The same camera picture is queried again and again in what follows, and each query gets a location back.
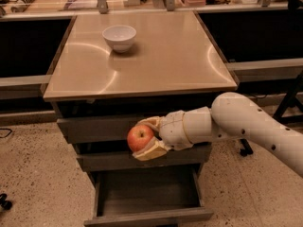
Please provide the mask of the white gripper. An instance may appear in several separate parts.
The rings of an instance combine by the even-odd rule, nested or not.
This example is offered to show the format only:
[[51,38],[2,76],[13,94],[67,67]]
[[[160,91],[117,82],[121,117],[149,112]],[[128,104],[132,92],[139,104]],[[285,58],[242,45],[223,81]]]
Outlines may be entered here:
[[162,157],[171,149],[184,150],[191,148],[193,144],[187,139],[184,130],[184,115],[184,111],[177,111],[169,113],[163,118],[153,116],[138,121],[137,125],[145,125],[153,131],[159,131],[162,140],[153,137],[143,149],[135,152],[133,157],[139,161],[149,161]]

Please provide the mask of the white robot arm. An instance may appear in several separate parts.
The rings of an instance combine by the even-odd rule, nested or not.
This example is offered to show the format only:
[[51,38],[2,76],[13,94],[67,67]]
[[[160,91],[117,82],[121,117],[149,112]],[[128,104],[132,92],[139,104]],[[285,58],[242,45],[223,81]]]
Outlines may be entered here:
[[303,176],[303,134],[275,121],[251,99],[237,93],[217,96],[209,108],[172,112],[139,123],[159,133],[134,154],[139,161],[149,161],[170,150],[184,150],[203,142],[246,139]]

